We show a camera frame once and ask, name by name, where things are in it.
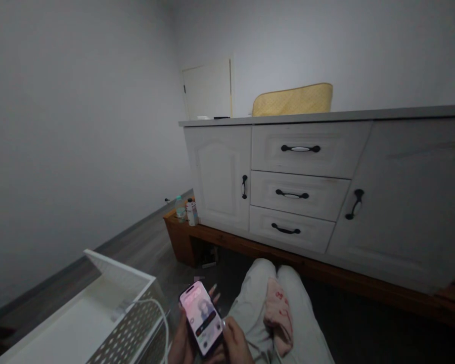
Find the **water bottle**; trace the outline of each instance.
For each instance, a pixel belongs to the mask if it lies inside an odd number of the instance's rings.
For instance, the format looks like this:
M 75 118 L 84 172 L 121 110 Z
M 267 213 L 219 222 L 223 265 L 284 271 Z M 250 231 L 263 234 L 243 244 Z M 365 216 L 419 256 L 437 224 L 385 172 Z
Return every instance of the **water bottle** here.
M 195 226 L 199 223 L 199 218 L 197 217 L 197 207 L 196 203 L 192 199 L 187 199 L 186 205 L 187 218 L 189 219 L 189 225 Z
M 182 201 L 181 196 L 177 196 L 177 199 L 175 201 L 175 211 L 177 212 L 178 222 L 186 222 L 186 207 Z

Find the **white basket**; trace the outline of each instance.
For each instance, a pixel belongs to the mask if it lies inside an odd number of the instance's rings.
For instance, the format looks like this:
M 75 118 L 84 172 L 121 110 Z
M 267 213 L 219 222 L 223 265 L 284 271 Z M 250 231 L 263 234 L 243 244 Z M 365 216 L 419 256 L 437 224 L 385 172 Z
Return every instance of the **white basket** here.
M 160 310 L 153 303 L 128 306 L 154 298 L 168 314 L 155 277 L 91 250 L 84 253 L 101 276 L 2 355 L 0 364 L 127 364 L 145 356 L 160 362 L 165 348 Z

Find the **hand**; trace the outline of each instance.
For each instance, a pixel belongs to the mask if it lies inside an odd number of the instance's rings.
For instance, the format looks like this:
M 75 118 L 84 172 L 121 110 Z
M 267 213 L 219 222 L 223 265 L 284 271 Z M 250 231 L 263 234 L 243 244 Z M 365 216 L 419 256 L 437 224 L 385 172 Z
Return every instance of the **hand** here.
M 216 290 L 217 284 L 215 284 L 209 290 L 209 296 L 212 298 Z M 212 303 L 216 304 L 219 301 L 219 293 L 214 297 Z M 197 344 L 191 339 L 189 335 L 189 323 L 187 321 L 186 311 L 180 305 L 180 322 L 178 324 L 177 331 L 172 340 L 172 346 L 168 354 L 168 364 L 192 364 L 197 353 Z
M 222 334 L 224 335 L 224 345 L 216 348 L 206 364 L 226 362 L 227 356 L 231 364 L 254 364 L 244 332 L 234 318 L 226 317 L 222 326 Z

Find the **smartphone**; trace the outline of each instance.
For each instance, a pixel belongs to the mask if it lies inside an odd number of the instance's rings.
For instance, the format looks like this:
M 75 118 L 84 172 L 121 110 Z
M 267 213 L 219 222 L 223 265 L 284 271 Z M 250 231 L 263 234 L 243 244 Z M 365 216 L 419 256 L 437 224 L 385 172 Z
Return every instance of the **smartphone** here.
M 186 310 L 201 357 L 205 359 L 222 341 L 221 316 L 201 281 L 194 282 L 182 292 L 179 301 Z

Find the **phone case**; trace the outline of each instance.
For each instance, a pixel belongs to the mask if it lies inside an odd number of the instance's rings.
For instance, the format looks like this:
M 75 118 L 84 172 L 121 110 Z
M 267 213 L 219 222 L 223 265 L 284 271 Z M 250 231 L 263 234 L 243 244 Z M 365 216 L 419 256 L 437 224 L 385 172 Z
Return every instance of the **phone case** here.
M 182 306 L 182 302 L 180 301 L 180 296 L 185 292 L 187 291 L 190 287 L 192 287 L 194 285 L 194 283 L 192 283 L 191 285 L 189 285 L 186 289 L 184 289 L 179 295 L 178 295 L 178 302 L 180 303 L 180 305 Z M 219 311 L 217 310 L 217 307 L 216 305 L 214 304 L 214 302 L 212 302 L 212 299 L 211 297 L 209 296 L 209 300 L 211 301 L 212 303 L 212 306 L 214 307 L 214 310 L 216 311 L 216 313 L 219 315 L 220 318 L 221 315 L 219 314 Z M 189 322 L 186 322 L 187 324 L 187 327 L 189 328 L 189 335 L 191 336 L 191 340 L 193 340 L 196 344 L 197 344 L 197 350 L 199 351 L 199 355 L 201 356 L 201 358 L 203 360 L 207 359 L 208 357 L 210 357 L 212 355 L 212 353 L 214 352 L 214 350 L 218 347 L 218 345 L 222 342 L 223 340 L 223 335 L 222 333 L 219 335 L 219 337 L 216 339 L 216 341 L 214 341 L 214 343 L 212 344 L 211 348 L 207 351 L 206 355 L 202 355 L 202 351 L 201 351 L 201 348 L 199 347 L 199 344 L 197 343 L 197 340 L 196 340 L 196 337 L 194 335 L 194 332 L 192 331 L 192 327 L 189 325 Z

